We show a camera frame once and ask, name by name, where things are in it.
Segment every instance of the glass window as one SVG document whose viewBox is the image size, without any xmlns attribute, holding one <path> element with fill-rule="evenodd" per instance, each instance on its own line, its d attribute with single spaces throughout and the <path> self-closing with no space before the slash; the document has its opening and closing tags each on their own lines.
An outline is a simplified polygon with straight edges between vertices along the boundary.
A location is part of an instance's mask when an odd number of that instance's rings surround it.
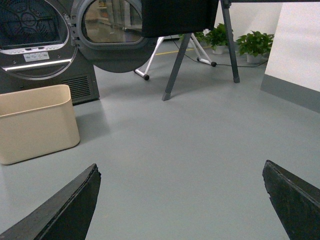
<svg viewBox="0 0 320 240">
<path fill-rule="evenodd" d="M 141 28 L 141 15 L 126 0 L 95 0 L 82 21 L 82 33 L 92 43 L 134 43 Z"/>
</svg>

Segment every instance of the black cloth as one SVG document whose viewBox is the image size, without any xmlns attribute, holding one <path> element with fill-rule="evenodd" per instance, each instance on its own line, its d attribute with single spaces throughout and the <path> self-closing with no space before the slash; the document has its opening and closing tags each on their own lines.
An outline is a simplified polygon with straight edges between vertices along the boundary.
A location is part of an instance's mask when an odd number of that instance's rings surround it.
<svg viewBox="0 0 320 240">
<path fill-rule="evenodd" d="M 142 0 L 142 36 L 164 37 L 211 30 L 219 0 Z"/>
</svg>

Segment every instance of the rubber foot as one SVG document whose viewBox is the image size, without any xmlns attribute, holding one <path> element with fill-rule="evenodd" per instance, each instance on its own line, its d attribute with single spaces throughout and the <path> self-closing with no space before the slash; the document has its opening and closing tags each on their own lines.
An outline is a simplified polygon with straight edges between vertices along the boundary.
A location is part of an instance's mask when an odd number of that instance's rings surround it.
<svg viewBox="0 0 320 240">
<path fill-rule="evenodd" d="M 170 99 L 170 97 L 171 97 L 171 94 L 165 92 L 162 96 L 162 101 L 167 101 Z"/>
<path fill-rule="evenodd" d="M 240 83 L 240 77 L 239 77 L 239 76 L 234 77 L 234 78 L 233 78 L 233 82 L 234 82 L 235 84 Z"/>
</svg>

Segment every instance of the yellow floor line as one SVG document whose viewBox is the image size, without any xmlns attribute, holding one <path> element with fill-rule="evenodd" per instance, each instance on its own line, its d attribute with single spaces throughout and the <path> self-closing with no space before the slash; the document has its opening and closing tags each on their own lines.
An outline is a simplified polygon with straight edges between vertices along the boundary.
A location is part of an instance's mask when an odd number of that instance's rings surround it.
<svg viewBox="0 0 320 240">
<path fill-rule="evenodd" d="M 207 48 L 210 48 L 209 46 L 204 46 L 202 47 L 203 49 L 207 49 Z M 186 51 L 191 51 L 191 50 L 194 50 L 193 48 L 189 48 L 187 49 Z M 174 53 L 178 53 L 179 50 L 176 50 L 176 51 L 166 51 L 166 52 L 160 52 L 160 53 L 156 53 L 155 55 L 158 56 L 158 55 L 164 55 L 164 54 L 174 54 Z"/>
</svg>

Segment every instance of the metal stand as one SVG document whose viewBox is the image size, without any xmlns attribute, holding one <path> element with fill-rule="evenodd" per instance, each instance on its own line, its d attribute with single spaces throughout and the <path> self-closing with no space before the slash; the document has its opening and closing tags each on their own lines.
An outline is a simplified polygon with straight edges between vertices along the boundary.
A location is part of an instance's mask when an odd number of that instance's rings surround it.
<svg viewBox="0 0 320 240">
<path fill-rule="evenodd" d="M 164 41 L 164 39 L 165 39 L 164 36 L 158 38 L 158 41 L 156 42 L 155 49 L 154 49 L 154 51 L 153 51 L 153 53 L 152 53 L 152 55 L 151 55 L 151 57 L 150 57 L 150 59 L 149 59 L 149 63 L 148 63 L 148 65 L 146 66 L 145 71 L 142 72 L 140 69 L 134 70 L 134 72 L 135 72 L 136 74 L 140 75 L 140 76 L 141 76 L 144 80 L 146 80 L 146 81 L 148 81 L 149 78 L 150 78 L 150 76 L 149 76 L 147 73 L 148 73 L 149 68 L 150 68 L 150 66 L 151 66 L 151 63 L 152 63 L 152 61 L 154 60 L 154 57 L 155 57 L 155 55 L 156 55 L 156 53 L 157 53 L 157 51 L 158 51 L 158 48 L 159 48 L 159 46 L 161 45 L 161 43 Z"/>
<path fill-rule="evenodd" d="M 144 72 L 141 71 L 141 68 L 138 68 L 138 69 L 134 70 L 134 72 L 135 72 L 136 74 L 138 74 L 139 76 L 141 76 L 141 77 L 142 77 L 144 80 L 146 80 L 146 81 L 150 79 L 150 76 L 148 75 L 149 68 L 150 68 L 150 66 L 151 66 L 152 61 L 154 60 L 154 57 L 155 57 L 155 55 L 156 55 L 156 53 L 157 53 L 157 51 L 158 51 L 159 46 L 160 46 L 161 43 L 164 41 L 164 38 L 165 38 L 165 37 L 163 37 L 163 36 L 158 38 L 158 41 L 157 41 L 156 46 L 155 46 L 155 49 L 154 49 L 154 51 L 153 51 L 153 53 L 152 53 L 152 55 L 151 55 L 151 57 L 150 57 L 150 59 L 149 59 L 149 62 L 148 62 L 148 65 L 146 66 L 145 71 L 144 71 Z M 205 52 L 205 50 L 202 48 L 202 46 L 200 45 L 199 41 L 197 40 L 196 36 L 195 36 L 193 33 L 191 34 L 191 38 L 190 38 L 189 42 L 191 43 L 192 47 L 193 47 L 194 50 L 195 50 L 195 53 L 196 53 L 197 56 L 198 56 L 197 59 L 196 59 L 198 62 L 202 62 L 202 63 L 204 63 L 204 64 L 208 64 L 208 65 L 211 65 L 211 66 L 213 66 L 213 67 L 215 67 L 215 66 L 217 65 L 216 62 L 213 62 L 213 61 L 210 59 L 210 57 L 209 57 L 208 54 Z M 203 55 L 205 56 L 206 59 L 204 59 L 204 58 L 201 57 L 201 55 L 200 55 L 197 47 L 200 49 L 200 51 L 203 53 Z"/>
<path fill-rule="evenodd" d="M 173 65 L 173 68 L 171 71 L 171 75 L 169 77 L 169 81 L 168 81 L 166 88 L 165 88 L 165 91 L 163 93 L 162 101 L 167 101 L 171 97 L 171 91 L 172 91 L 172 88 L 174 87 L 174 84 L 175 84 L 182 60 L 184 59 L 185 52 L 187 50 L 187 46 L 190 41 L 190 38 L 191 38 L 191 33 L 186 33 L 184 35 L 179 52 L 176 56 L 176 59 L 175 59 L 175 62 L 174 62 L 174 65 Z"/>
<path fill-rule="evenodd" d="M 230 19 L 230 12 L 229 12 L 231 2 L 229 0 L 220 0 L 220 1 L 221 1 L 224 26 L 225 26 L 227 41 L 228 41 L 228 48 L 229 48 L 229 54 L 230 54 L 230 60 L 231 60 L 231 68 L 232 68 L 232 73 L 233 73 L 233 82 L 237 84 L 237 83 L 240 83 L 240 77 L 239 77 L 239 72 L 238 72 L 238 64 L 237 64 L 237 58 L 236 58 L 234 35 L 232 33 L 231 19 Z"/>
</svg>

